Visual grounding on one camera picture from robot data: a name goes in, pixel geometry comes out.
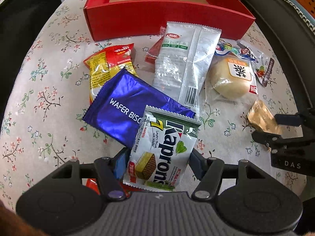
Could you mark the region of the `person's left hand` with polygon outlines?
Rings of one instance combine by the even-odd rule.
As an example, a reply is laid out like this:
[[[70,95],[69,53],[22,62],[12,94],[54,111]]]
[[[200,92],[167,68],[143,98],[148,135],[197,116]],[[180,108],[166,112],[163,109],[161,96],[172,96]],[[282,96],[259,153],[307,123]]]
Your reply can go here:
[[[7,209],[1,201],[0,208],[1,220],[0,229],[1,235],[27,235],[27,236],[45,236],[46,234],[26,223],[21,217]]]

